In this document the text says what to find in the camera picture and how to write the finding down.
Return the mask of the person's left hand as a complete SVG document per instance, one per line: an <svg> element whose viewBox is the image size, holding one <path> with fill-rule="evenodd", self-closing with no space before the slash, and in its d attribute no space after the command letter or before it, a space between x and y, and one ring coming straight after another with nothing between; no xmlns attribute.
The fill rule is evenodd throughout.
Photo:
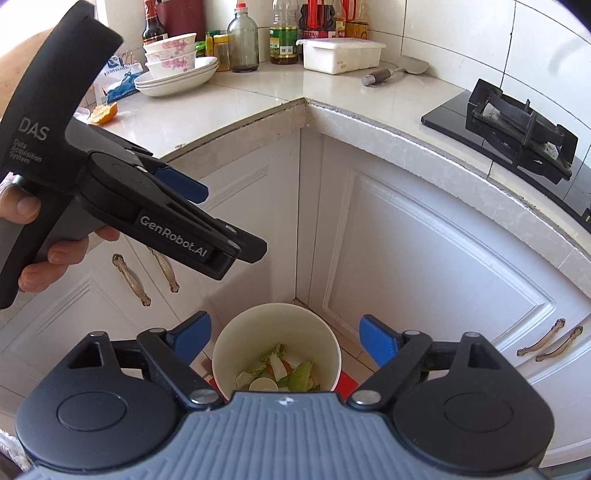
<svg viewBox="0 0 591 480"><path fill-rule="evenodd" d="M10 177L1 183L1 219L17 225L34 222L42 211L41 201L16 185ZM79 239L38 242L39 250L30 256L18 277L18 289L40 293L61 279L70 266L80 264L89 247L87 235Z"/></svg>

